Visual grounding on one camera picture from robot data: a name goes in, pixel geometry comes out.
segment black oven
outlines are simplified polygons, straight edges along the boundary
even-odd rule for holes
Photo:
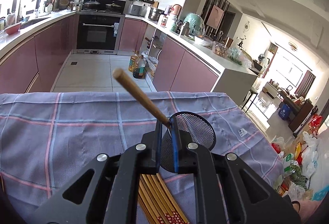
[[[80,12],[78,53],[116,54],[119,48],[124,15]]]

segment plaid tablecloth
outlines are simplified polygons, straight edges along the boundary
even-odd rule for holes
[[[283,173],[274,149],[226,94],[150,92],[148,96],[168,117],[190,111],[207,119],[217,137],[212,152],[236,153],[270,185]],[[96,155],[123,153],[155,124],[155,118],[127,93],[0,95],[0,173],[9,200],[27,219]],[[241,136],[241,129],[247,134]],[[164,169],[160,173],[195,223],[193,176]],[[140,208],[137,223],[147,223]]]

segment white label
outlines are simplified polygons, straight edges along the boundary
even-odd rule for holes
[[[243,128],[243,129],[241,129],[241,130],[239,130],[239,135],[240,136],[244,136],[244,135],[246,135],[246,134],[248,134],[248,132]]]

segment blue trash bin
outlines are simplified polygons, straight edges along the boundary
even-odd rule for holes
[[[282,118],[282,120],[287,120],[290,112],[291,112],[290,107],[287,104],[284,104],[278,114]]]

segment oil bottle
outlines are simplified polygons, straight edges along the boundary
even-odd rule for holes
[[[133,72],[136,60],[138,59],[139,51],[134,51],[135,55],[130,56],[128,71]]]
[[[143,78],[146,62],[144,56],[140,55],[136,60],[136,64],[133,71],[133,77],[137,79]]]

